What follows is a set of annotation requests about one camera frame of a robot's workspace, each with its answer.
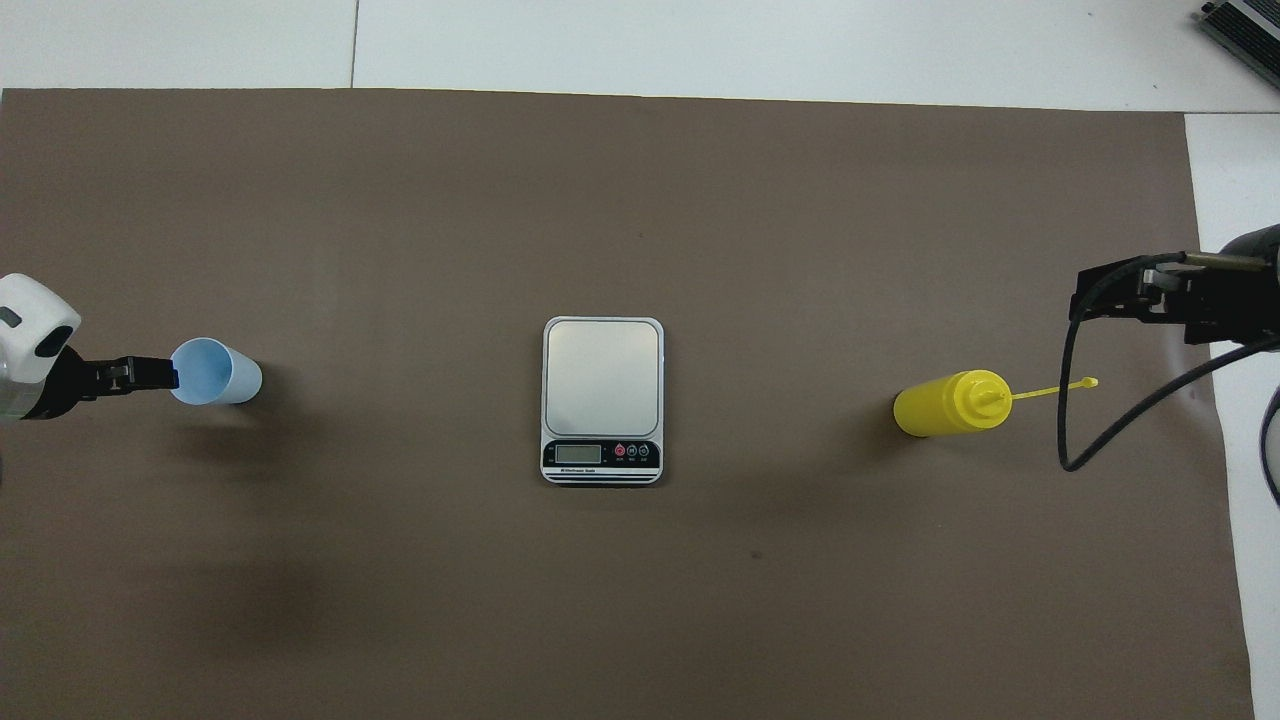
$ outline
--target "brown table surface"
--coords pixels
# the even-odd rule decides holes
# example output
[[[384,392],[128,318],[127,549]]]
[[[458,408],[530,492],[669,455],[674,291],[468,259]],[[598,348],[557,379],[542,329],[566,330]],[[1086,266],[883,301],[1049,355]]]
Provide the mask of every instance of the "brown table surface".
[[[4,717],[1248,717],[1207,382],[1083,471],[1076,270],[1197,246],[1183,120],[420,91],[5,91],[0,261],[86,357],[261,395],[3,429]],[[538,471],[540,333],[667,331],[667,474]],[[1206,357],[1085,325],[1073,447]]]

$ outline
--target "plastic cup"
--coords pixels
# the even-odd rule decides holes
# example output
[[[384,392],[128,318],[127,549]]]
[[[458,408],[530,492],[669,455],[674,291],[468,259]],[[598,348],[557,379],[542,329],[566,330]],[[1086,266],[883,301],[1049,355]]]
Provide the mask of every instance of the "plastic cup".
[[[965,370],[909,387],[893,398],[893,419],[915,437],[989,430],[1012,410],[1009,383],[991,370]]]
[[[211,337],[188,340],[169,359],[178,370],[178,387],[169,392],[187,405],[234,405],[262,387],[257,363]]]

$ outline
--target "digital kitchen scale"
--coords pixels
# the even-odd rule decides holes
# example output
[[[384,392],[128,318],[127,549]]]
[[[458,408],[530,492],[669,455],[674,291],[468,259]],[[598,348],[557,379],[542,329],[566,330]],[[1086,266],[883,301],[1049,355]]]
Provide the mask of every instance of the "digital kitchen scale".
[[[653,318],[552,318],[543,331],[543,477],[564,486],[657,480],[662,368]]]

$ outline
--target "yellow squeeze bottle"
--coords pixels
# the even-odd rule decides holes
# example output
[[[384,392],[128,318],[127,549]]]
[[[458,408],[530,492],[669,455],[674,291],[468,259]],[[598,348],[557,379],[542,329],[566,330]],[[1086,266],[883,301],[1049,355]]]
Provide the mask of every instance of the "yellow squeeze bottle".
[[[1097,387],[1084,378],[1068,388]],[[965,370],[909,387],[893,398],[893,419],[915,437],[954,436],[989,430],[1004,423],[1015,400],[1057,392],[1056,387],[1014,395],[991,370]]]

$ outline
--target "white floor tile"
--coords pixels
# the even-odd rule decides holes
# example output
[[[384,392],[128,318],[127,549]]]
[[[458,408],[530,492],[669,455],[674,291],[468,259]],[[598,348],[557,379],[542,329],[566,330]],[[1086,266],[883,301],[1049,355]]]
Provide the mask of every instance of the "white floor tile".
[[[1196,183],[1201,245],[1280,223],[1280,115],[1189,115],[1187,146]],[[1260,307],[1275,314],[1277,307]],[[1236,347],[1217,343],[1215,354]],[[1280,355],[1256,355],[1213,374],[1226,438],[1235,569],[1260,720],[1280,719],[1280,509],[1262,478],[1258,430],[1280,383]]]
[[[0,87],[347,87],[356,0],[5,0]]]
[[[362,0],[357,87],[1280,110],[1187,0]]]

